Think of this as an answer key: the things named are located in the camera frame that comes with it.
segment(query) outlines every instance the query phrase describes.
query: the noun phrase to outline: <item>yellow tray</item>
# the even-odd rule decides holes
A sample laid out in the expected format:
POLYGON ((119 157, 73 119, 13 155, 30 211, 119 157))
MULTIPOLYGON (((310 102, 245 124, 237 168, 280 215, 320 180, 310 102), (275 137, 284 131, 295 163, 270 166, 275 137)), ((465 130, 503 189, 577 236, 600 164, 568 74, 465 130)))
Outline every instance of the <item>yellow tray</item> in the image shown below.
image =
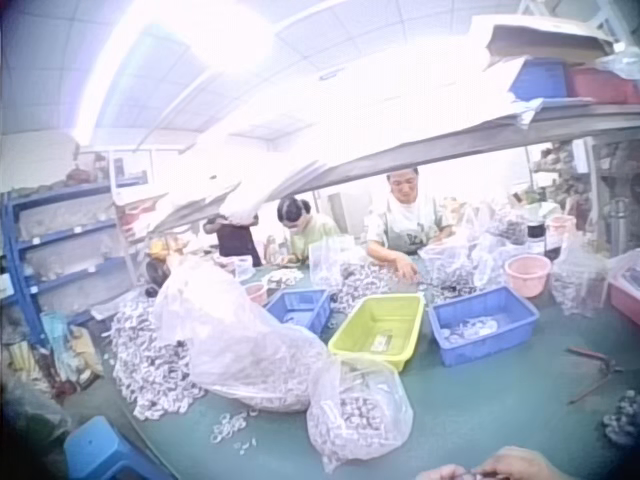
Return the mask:
POLYGON ((400 372, 416 348, 423 314, 420 294, 363 298, 329 341, 329 351, 382 360, 400 372))

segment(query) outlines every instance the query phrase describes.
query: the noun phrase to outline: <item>pliers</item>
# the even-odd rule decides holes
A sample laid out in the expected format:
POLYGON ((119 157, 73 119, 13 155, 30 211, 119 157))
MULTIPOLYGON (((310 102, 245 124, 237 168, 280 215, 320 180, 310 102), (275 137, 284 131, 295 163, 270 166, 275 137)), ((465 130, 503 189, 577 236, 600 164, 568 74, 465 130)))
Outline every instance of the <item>pliers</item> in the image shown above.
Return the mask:
POLYGON ((586 350, 584 348, 576 348, 576 347, 569 347, 569 348, 567 348, 567 351, 570 352, 570 353, 573 353, 575 355, 580 355, 582 357, 591 358, 593 360, 599 361, 601 363, 601 369, 604 372, 604 377, 602 377, 600 380, 598 380, 593 386, 591 386, 589 389, 587 389, 582 394, 580 394, 577 397, 569 400, 569 402, 568 402, 569 405, 573 405, 574 403, 578 403, 580 400, 582 400, 587 395, 592 393, 598 387, 603 385, 607 380, 609 380, 609 378, 611 377, 612 374, 619 373, 619 372, 624 372, 624 369, 621 368, 621 367, 618 367, 616 365, 616 362, 612 358, 610 358, 610 357, 608 357, 606 355, 603 355, 602 353, 592 352, 591 350, 586 350))

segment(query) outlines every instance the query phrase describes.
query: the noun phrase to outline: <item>table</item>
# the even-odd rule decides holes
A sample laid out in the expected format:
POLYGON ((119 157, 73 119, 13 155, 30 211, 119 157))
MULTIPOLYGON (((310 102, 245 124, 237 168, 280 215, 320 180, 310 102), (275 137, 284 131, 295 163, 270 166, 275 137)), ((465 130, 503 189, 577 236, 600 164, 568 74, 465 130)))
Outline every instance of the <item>table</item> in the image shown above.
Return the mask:
MULTIPOLYGON (((295 288, 307 286, 308 275, 295 288)), ((304 413, 261 412, 215 445, 209 441, 212 426, 223 413, 246 410, 240 402, 209 393, 186 414, 131 421, 183 479, 412 479, 446 463, 476 466, 506 445, 539 450, 569 474, 598 478, 621 454, 604 436, 602 417, 625 390, 640 387, 640 328, 610 308, 593 319, 564 316, 548 292, 533 303, 541 315, 531 341, 453 368, 441 364, 423 320, 416 352, 401 373, 414 409, 411 436, 390 454, 350 462, 331 476, 308 439, 304 413), (569 406, 570 398, 599 378, 599 365, 566 353, 569 346, 611 355, 627 371, 569 406), (252 438, 257 446, 239 455, 233 444, 252 438)), ((117 391, 115 396, 124 402, 117 391)))

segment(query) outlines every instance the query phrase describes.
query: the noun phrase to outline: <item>person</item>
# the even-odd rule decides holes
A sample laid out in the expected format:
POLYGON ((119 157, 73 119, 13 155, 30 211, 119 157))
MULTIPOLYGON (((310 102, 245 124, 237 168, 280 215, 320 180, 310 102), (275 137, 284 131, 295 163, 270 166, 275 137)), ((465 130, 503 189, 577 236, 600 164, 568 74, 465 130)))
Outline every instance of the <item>person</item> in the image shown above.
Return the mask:
POLYGON ((415 281, 417 269, 409 255, 430 243, 452 235, 449 219, 435 201, 418 189, 417 168, 387 175, 391 187, 385 205, 365 221, 367 253, 373 259, 393 264, 405 281, 415 281))
POLYGON ((421 473, 416 480, 475 480, 483 476, 510 480, 571 480, 542 454, 518 447, 501 449, 471 472, 459 465, 445 465, 421 473))
POLYGON ((290 196, 278 204, 278 221, 291 232, 291 255, 282 263, 302 263, 309 259, 309 245, 325 237, 340 235, 336 223, 322 213, 311 213, 306 200, 290 196))
POLYGON ((258 216, 253 217, 253 222, 249 225, 233 225, 220 214, 208 219, 202 229, 205 233, 218 235, 218 245, 220 247, 220 255, 223 257, 238 257, 242 255, 251 255, 253 266, 262 266, 260 255, 253 243, 250 227, 258 224, 258 216))

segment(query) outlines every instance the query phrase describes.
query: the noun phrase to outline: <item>blue plastic box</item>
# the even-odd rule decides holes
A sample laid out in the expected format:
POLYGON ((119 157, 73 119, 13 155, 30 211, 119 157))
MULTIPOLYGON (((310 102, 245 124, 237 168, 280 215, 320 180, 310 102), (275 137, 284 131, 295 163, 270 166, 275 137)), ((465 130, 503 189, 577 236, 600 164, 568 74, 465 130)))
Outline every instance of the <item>blue plastic box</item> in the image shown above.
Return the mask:
POLYGON ((567 75, 564 62, 553 58, 534 58, 524 62, 509 89, 518 100, 566 98, 567 75))
POLYGON ((447 367, 471 362, 526 342, 531 338, 539 316, 531 303, 509 287, 457 298, 429 309, 433 335, 440 345, 442 362, 447 367), (453 329, 465 320, 484 316, 495 317, 498 330, 457 344, 445 341, 443 328, 453 329))
POLYGON ((281 290, 267 311, 280 323, 291 323, 320 335, 331 316, 327 290, 281 290))

